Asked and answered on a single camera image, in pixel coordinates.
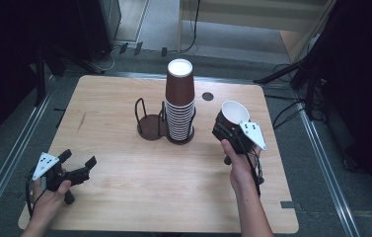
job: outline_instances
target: gray floor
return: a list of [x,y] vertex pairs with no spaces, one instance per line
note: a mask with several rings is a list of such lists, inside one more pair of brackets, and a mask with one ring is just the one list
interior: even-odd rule
[[[260,42],[258,46],[249,41],[248,45],[240,45],[239,50],[233,47],[233,43],[227,39],[239,40],[246,39],[244,31],[231,31],[233,34],[224,37],[222,41],[208,39],[209,36],[200,34],[197,37],[198,50],[191,51],[189,54],[170,53],[167,57],[161,57],[160,47],[176,48],[176,39],[167,37],[167,31],[158,31],[155,26],[161,27],[164,19],[175,17],[173,11],[162,11],[162,6],[175,6],[177,1],[150,0],[149,8],[145,16],[143,28],[139,35],[139,40],[143,40],[143,48],[156,51],[143,50],[139,55],[134,56],[133,50],[129,49],[125,54],[118,54],[116,51],[112,57],[108,56],[104,60],[97,62],[102,67],[110,67],[112,59],[115,61],[113,68],[106,72],[106,75],[121,75],[122,72],[129,73],[152,73],[164,75],[167,64],[176,57],[184,57],[190,60],[195,66],[196,77],[228,78],[233,83],[252,84],[252,79],[260,79],[272,73],[276,64],[288,62],[285,58],[282,42],[276,32],[260,30],[260,34],[255,36]],[[165,22],[168,27],[177,28],[177,21]],[[189,23],[184,22],[184,29],[189,27]],[[224,27],[211,26],[214,32]],[[219,53],[216,48],[224,48],[230,52],[247,51],[248,54],[257,54],[258,57],[226,57],[234,53]],[[17,226],[17,220],[25,205],[21,194],[24,192],[25,176],[29,169],[36,164],[41,151],[47,151],[57,131],[62,112],[55,109],[65,109],[76,87],[81,75],[86,74],[83,69],[68,63],[67,72],[62,78],[57,78],[56,86],[50,96],[44,114],[34,130],[32,138],[28,141],[24,149],[16,171],[10,178],[10,182],[0,198],[0,236],[18,236],[22,230]],[[274,81],[268,86],[264,86],[266,95],[277,95],[292,97],[294,92],[289,88],[288,83],[281,80]],[[7,155],[18,139],[20,131],[24,128],[34,107],[36,93],[31,93],[16,109],[14,113],[0,127],[0,168],[2,167]],[[266,98],[271,119],[277,115],[291,101]],[[283,119],[293,112],[296,108],[283,115]],[[344,197],[351,209],[359,233],[362,236],[372,236],[372,177],[365,173],[354,174],[347,172],[342,163],[342,155],[336,147],[332,136],[325,123],[313,122],[322,145],[326,150],[328,160],[333,168],[336,179],[344,194]],[[312,146],[302,117],[298,116],[275,131],[278,147],[283,161],[284,170],[288,180],[290,192],[297,208],[297,217],[300,224],[299,231],[291,236],[345,236],[346,233],[340,222],[338,212],[335,209],[335,201],[331,196],[329,186],[326,183],[320,162]],[[131,232],[93,232],[93,231],[50,231],[48,236],[160,236],[160,233],[131,233]],[[182,236],[236,236],[230,234],[198,234],[186,233]]]

